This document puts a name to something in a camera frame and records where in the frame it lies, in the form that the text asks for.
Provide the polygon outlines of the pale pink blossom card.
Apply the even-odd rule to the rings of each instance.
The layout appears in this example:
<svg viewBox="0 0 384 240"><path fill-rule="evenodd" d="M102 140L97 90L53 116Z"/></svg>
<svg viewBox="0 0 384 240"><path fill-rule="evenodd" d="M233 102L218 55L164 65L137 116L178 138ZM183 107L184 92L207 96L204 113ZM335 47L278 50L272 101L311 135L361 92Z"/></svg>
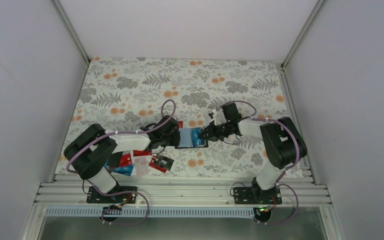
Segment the pale pink blossom card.
<svg viewBox="0 0 384 240"><path fill-rule="evenodd" d="M134 159L134 168L136 176L146 176L149 174L149 158L146 156L136 157Z"/></svg>

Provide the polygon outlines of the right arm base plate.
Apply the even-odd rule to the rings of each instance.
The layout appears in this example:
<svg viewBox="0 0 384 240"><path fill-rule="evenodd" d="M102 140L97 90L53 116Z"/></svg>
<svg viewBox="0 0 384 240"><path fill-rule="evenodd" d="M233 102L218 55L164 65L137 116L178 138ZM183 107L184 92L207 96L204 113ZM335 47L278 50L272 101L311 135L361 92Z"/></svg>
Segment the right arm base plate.
<svg viewBox="0 0 384 240"><path fill-rule="evenodd" d="M258 190L252 187L234 187L233 198L237 205L280 205L283 203L280 189L272 187Z"/></svg>

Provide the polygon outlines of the black card holder wallet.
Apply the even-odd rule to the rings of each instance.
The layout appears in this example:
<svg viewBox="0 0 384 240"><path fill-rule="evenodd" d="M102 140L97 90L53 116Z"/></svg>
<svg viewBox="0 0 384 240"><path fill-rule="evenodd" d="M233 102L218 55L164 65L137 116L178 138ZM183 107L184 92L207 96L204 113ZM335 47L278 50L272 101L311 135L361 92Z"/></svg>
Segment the black card holder wallet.
<svg viewBox="0 0 384 240"><path fill-rule="evenodd" d="M197 149L197 148L208 148L209 143L207 140L204 140L205 145L194 147L192 144L191 139L191 129L189 127L183 127L179 128L177 131L176 139L174 140L174 147L176 149Z"/></svg>

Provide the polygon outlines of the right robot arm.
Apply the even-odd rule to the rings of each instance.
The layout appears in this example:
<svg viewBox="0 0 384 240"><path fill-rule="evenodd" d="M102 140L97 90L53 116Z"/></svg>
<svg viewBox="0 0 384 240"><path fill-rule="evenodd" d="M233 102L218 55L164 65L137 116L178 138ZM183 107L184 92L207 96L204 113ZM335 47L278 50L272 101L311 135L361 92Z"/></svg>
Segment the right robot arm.
<svg viewBox="0 0 384 240"><path fill-rule="evenodd" d="M288 170L294 168L308 153L307 146L290 117L258 119L253 115L242 116L237 101L220 107L225 122L216 124L215 113L211 122L199 134L205 141L223 141L231 135L254 137L262 140L268 163L251 182L251 198L258 204L270 197L270 190L279 187L279 182Z"/></svg>

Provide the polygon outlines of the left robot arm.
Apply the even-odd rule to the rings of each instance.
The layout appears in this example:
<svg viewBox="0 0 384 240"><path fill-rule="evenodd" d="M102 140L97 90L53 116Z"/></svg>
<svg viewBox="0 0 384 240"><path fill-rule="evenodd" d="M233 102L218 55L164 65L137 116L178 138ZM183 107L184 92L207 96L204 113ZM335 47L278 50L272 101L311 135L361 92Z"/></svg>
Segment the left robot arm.
<svg viewBox="0 0 384 240"><path fill-rule="evenodd" d="M171 144L178 126L178 122L169 115L139 131L107 132L100 124L92 124L63 151L68 160L66 170L91 183L104 201L114 202L120 190L118 182L104 167L110 157L119 152L166 147Z"/></svg>

